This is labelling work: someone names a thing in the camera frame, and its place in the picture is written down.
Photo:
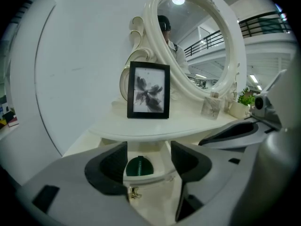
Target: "white fabric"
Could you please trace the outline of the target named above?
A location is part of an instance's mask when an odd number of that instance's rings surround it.
[[[178,51],[175,51],[174,43],[168,40],[168,47],[170,52],[173,54],[178,65],[181,67],[184,73],[190,73],[188,70],[188,63],[186,61],[184,50],[178,45]]]

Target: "white wall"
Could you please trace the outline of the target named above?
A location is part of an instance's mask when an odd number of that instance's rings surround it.
[[[210,33],[214,33],[214,32],[216,32],[216,31],[218,31],[220,29],[218,27],[218,25],[216,24],[216,22],[213,20],[213,18],[207,19],[199,27],[207,30]]]
[[[196,28],[185,39],[183,39],[179,43],[179,46],[181,46],[182,49],[186,49],[187,47],[191,46],[195,42],[199,41],[199,39],[200,39],[200,36],[198,33],[198,28]]]
[[[271,0],[238,0],[230,6],[239,21],[276,10]]]
[[[5,95],[4,83],[0,84],[0,97]]]
[[[9,108],[14,108],[13,98],[11,96],[11,90],[10,90],[10,83],[7,77],[4,80],[4,88],[5,88],[5,95],[6,95],[8,106]]]
[[[142,15],[146,0],[55,1],[40,40],[36,89],[45,126],[64,154],[119,96],[129,21]]]
[[[54,5],[53,0],[34,1],[11,49],[10,91],[19,126],[7,135],[0,133],[0,164],[21,185],[61,157],[43,125],[35,94],[36,52]]]

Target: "potted plant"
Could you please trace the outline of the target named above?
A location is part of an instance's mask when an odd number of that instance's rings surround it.
[[[229,114],[238,118],[243,119],[245,118],[250,110],[250,105],[254,104],[254,96],[253,95],[246,95],[246,93],[250,91],[248,87],[244,88],[244,90],[238,96],[238,101],[233,102]]]

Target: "white tabletop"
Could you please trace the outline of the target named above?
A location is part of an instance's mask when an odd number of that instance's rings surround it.
[[[169,140],[219,128],[236,118],[220,111],[217,120],[200,114],[172,114],[169,119],[128,119],[125,112],[110,112],[95,123],[89,132],[116,141]]]

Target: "black cap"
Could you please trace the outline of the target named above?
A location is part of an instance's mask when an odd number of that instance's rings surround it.
[[[161,28],[161,31],[170,31],[171,26],[168,18],[164,15],[158,15],[158,21]]]

